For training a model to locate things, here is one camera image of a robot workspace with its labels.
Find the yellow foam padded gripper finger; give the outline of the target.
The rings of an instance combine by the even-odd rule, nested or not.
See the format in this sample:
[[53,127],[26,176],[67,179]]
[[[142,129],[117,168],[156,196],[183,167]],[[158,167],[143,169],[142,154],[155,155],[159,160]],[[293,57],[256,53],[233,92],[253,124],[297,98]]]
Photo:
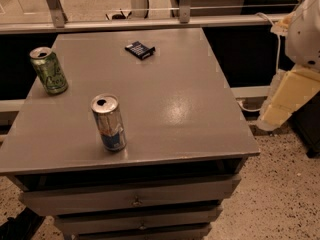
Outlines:
[[268,97],[263,102],[256,125],[264,131],[274,131],[319,91],[318,70],[301,65],[295,65],[290,71],[279,69],[272,78]]

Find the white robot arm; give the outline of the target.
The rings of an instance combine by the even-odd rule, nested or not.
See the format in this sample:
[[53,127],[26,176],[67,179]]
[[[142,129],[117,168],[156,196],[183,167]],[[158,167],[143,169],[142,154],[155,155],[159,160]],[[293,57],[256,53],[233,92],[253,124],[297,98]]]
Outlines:
[[289,71],[279,69],[272,78],[257,126],[273,131],[286,122],[320,91],[320,0],[304,0],[276,24],[287,26],[285,54],[294,63]]

